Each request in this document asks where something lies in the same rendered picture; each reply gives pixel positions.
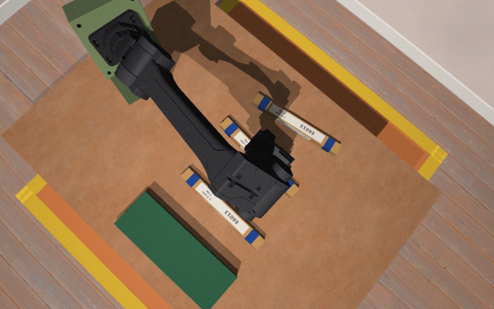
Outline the tan box with white label and blue bands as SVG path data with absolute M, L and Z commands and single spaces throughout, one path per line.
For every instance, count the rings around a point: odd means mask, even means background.
M 244 151 L 244 147 L 251 141 L 247 137 L 245 133 L 241 131 L 240 128 L 236 126 L 235 123 L 231 121 L 229 117 L 227 117 L 221 124 L 220 128 Z M 245 152 L 245 151 L 244 151 Z M 299 188 L 291 181 L 288 181 L 290 183 L 290 188 L 285 192 L 285 194 L 291 198 L 298 190 Z

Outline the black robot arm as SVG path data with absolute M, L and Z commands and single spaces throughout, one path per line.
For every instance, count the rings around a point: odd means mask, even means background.
M 262 218 L 289 189 L 295 159 L 275 143 L 276 136 L 259 130 L 244 147 L 246 154 L 234 149 L 178 87 L 170 72 L 176 63 L 133 10 L 88 39 L 109 66 L 120 62 L 114 74 L 134 95 L 151 97 L 202 163 L 210 191 L 235 206 L 241 217 Z

